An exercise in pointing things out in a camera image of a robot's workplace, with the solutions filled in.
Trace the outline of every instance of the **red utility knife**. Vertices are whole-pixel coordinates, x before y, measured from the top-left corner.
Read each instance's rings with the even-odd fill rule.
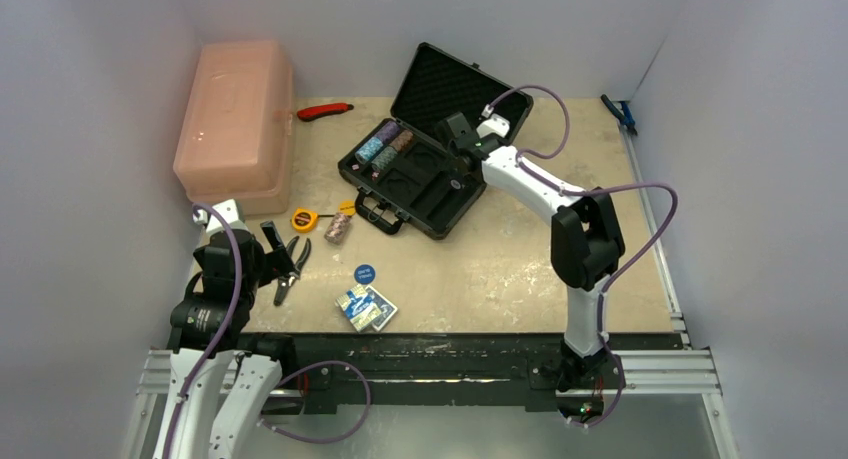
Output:
[[[312,106],[297,111],[297,118],[303,122],[310,122],[322,117],[342,114],[351,109],[353,109],[353,104],[345,104],[344,102],[324,104],[323,106]]]

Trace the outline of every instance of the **storage box lid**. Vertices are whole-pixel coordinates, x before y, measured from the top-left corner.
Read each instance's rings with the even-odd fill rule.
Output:
[[[438,142],[435,126],[439,121],[462,112],[477,127],[483,107],[509,88],[480,71],[476,64],[466,64],[422,42],[392,104],[391,114],[405,127]],[[498,104],[497,114],[510,124],[507,137],[510,143],[532,108],[533,98],[523,92],[510,94]]]

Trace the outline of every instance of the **case handle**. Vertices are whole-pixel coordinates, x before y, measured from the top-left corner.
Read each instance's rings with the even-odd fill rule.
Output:
[[[383,219],[383,213],[386,212],[386,208],[380,207],[380,205],[378,204],[373,208],[368,209],[367,207],[365,207],[366,197],[368,197],[368,194],[363,191],[359,191],[359,194],[356,196],[355,202],[356,213],[364,217],[366,221],[370,222],[371,224],[376,226],[377,229],[380,229],[386,234],[390,236],[397,234],[397,232],[400,230],[400,226],[403,225],[404,220],[399,217],[395,219],[395,222],[389,222]],[[377,215],[374,212],[374,209],[380,209],[382,212]]]

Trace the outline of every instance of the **cable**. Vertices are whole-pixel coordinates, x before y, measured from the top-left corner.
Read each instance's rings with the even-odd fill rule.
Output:
[[[534,150],[531,150],[531,149],[519,149],[518,152],[516,152],[515,162],[518,164],[519,167],[521,167],[521,169],[524,172],[530,174],[536,180],[538,180],[542,184],[545,184],[546,186],[550,187],[551,189],[553,189],[554,191],[556,191],[560,195],[578,196],[578,197],[591,197],[591,196],[599,196],[599,195],[604,195],[604,194],[614,194],[616,192],[633,191],[633,190],[636,190],[636,189],[647,189],[647,188],[663,189],[671,195],[671,207],[669,208],[668,214],[665,216],[665,219],[663,219],[662,223],[657,228],[656,232],[654,232],[654,234],[651,236],[651,238],[648,239],[648,241],[645,243],[645,245],[643,245],[638,251],[636,251],[636,254],[634,254],[633,257],[631,257],[629,261],[627,261],[623,266],[621,266],[620,269],[615,271],[610,276],[609,280],[601,288],[601,292],[598,295],[598,336],[601,339],[601,344],[603,345],[604,350],[606,351],[606,353],[610,357],[612,357],[612,360],[615,363],[615,367],[618,368],[618,390],[616,390],[615,397],[613,398],[610,406],[607,407],[607,408],[604,408],[604,413],[601,414],[601,416],[598,417],[597,420],[592,421],[590,423],[583,424],[583,427],[594,427],[594,426],[597,426],[598,424],[600,424],[601,422],[603,422],[607,417],[610,416],[610,414],[612,414],[612,412],[615,410],[616,406],[618,405],[619,399],[621,399],[621,393],[624,390],[624,386],[625,386],[624,368],[621,365],[621,359],[618,356],[616,356],[615,354],[613,354],[612,349],[610,349],[610,346],[609,346],[608,334],[604,331],[604,319],[603,319],[603,317],[604,317],[604,314],[603,314],[603,312],[604,312],[604,300],[606,299],[607,292],[609,291],[610,287],[612,287],[613,283],[615,283],[615,281],[618,280],[618,278],[621,277],[622,274],[624,274],[628,269],[630,269],[630,267],[633,266],[633,264],[635,264],[636,261],[641,259],[642,256],[644,256],[651,249],[651,247],[653,247],[654,244],[656,244],[657,240],[659,240],[660,236],[668,228],[668,225],[671,223],[672,218],[674,217],[675,213],[677,212],[677,204],[678,204],[677,191],[675,191],[674,188],[672,188],[670,185],[663,183],[663,182],[637,182],[637,183],[633,183],[633,184],[625,184],[625,185],[621,185],[621,186],[613,186],[613,187],[607,187],[607,188],[603,188],[603,189],[595,189],[595,190],[592,190],[592,191],[572,191],[570,189],[561,188],[558,184],[547,179],[546,177],[537,173],[533,169],[530,169],[527,165],[524,164],[524,161],[522,161],[522,157],[524,156],[524,154],[530,154],[530,155],[538,157],[540,159],[553,159],[554,157],[556,157],[557,154],[562,152],[563,148],[565,148],[565,143],[568,142],[568,136],[571,133],[571,118],[568,115],[568,108],[565,107],[565,102],[562,100],[561,97],[559,97],[559,95],[557,93],[548,89],[547,87],[537,86],[537,85],[533,85],[533,84],[527,84],[527,85],[524,85],[524,86],[514,87],[514,88],[504,92],[500,96],[496,97],[495,100],[493,100],[492,102],[490,102],[486,106],[486,108],[484,109],[484,115],[487,115],[486,111],[488,111],[488,113],[491,114],[491,111],[494,110],[495,106],[499,102],[501,102],[505,97],[509,96],[510,94],[512,94],[514,92],[520,91],[522,89],[538,89],[540,91],[543,91],[543,92],[550,94],[557,101],[560,108],[562,108],[563,117],[565,118],[565,132],[563,133],[562,141],[560,141],[559,146],[557,146],[557,148],[554,150],[554,152],[552,152],[550,154],[542,154],[540,152],[537,152],[537,151],[534,151]]]
[[[238,304],[239,293],[241,292],[241,253],[239,252],[238,241],[236,240],[236,235],[233,233],[233,229],[227,223],[227,220],[224,219],[224,216],[221,215],[218,211],[216,211],[209,204],[204,204],[202,202],[195,202],[192,205],[192,212],[197,209],[203,209],[208,212],[210,215],[218,219],[218,222],[221,223],[221,226],[224,228],[224,233],[227,234],[227,239],[230,241],[230,248],[233,250],[233,261],[235,261],[235,275],[236,280],[233,284],[233,297],[230,299],[230,307],[227,309],[227,314],[224,316],[224,320],[221,322],[221,326],[218,327],[218,331],[215,332],[215,335],[212,336],[212,340],[209,341],[209,345],[206,346],[206,349],[203,351],[203,354],[200,355],[200,358],[197,359],[197,362],[194,364],[194,367],[191,368],[185,380],[183,381],[183,385],[180,388],[180,392],[178,393],[179,397],[182,398],[182,401],[177,401],[174,404],[174,412],[171,414],[171,421],[168,423],[168,432],[165,434],[165,445],[162,449],[162,459],[168,459],[171,456],[171,446],[174,441],[174,434],[177,430],[177,423],[179,422],[180,412],[183,409],[183,402],[185,402],[188,397],[188,388],[191,387],[192,381],[194,381],[197,373],[200,372],[200,368],[203,367],[203,363],[206,362],[206,359],[209,359],[209,356],[212,355],[212,351],[215,350],[215,347],[218,346],[218,343],[221,342],[221,337],[224,336],[227,328],[230,327],[230,323],[233,321],[233,314],[236,310],[236,305]]]
[[[293,432],[289,432],[289,431],[286,431],[284,429],[280,429],[277,426],[269,424],[268,421],[266,421],[265,419],[260,420],[261,424],[263,426],[267,427],[268,429],[276,432],[277,434],[280,434],[280,435],[283,435],[283,436],[286,436],[286,437],[290,437],[290,438],[295,439],[297,441],[308,442],[310,444],[331,444],[333,442],[345,440],[348,437],[352,436],[353,433],[358,431],[359,428],[362,427],[362,424],[365,423],[365,418],[368,417],[368,411],[371,409],[371,388],[368,387],[368,380],[365,379],[365,375],[362,374],[362,371],[357,369],[353,364],[350,364],[350,363],[347,363],[347,362],[344,362],[344,361],[335,361],[335,360],[316,362],[315,364],[312,364],[311,366],[306,366],[303,369],[300,369],[299,371],[295,371],[295,372],[289,374],[288,376],[284,377],[283,380],[280,381],[280,383],[277,385],[277,387],[282,386],[283,384],[289,382],[290,380],[294,379],[295,377],[299,377],[304,372],[311,371],[312,369],[317,369],[319,367],[332,366],[332,365],[345,366],[345,367],[350,368],[350,370],[353,371],[353,373],[356,374],[359,377],[359,380],[362,381],[362,385],[365,386],[365,410],[362,411],[362,415],[359,416],[359,420],[356,421],[356,424],[354,424],[353,427],[350,428],[350,430],[348,430],[344,434],[334,436],[334,437],[314,438],[314,437],[301,436],[301,435],[295,434]]]

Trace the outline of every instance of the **white wall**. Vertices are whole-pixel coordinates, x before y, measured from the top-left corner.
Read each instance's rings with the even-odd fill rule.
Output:
[[[846,10],[689,0],[633,101],[642,170],[680,191],[672,274],[746,458],[848,457]]]
[[[393,96],[426,41],[510,84],[629,98],[685,0],[183,1],[204,41],[280,40],[303,96]]]
[[[0,0],[0,456],[117,457],[198,237],[175,0]]]

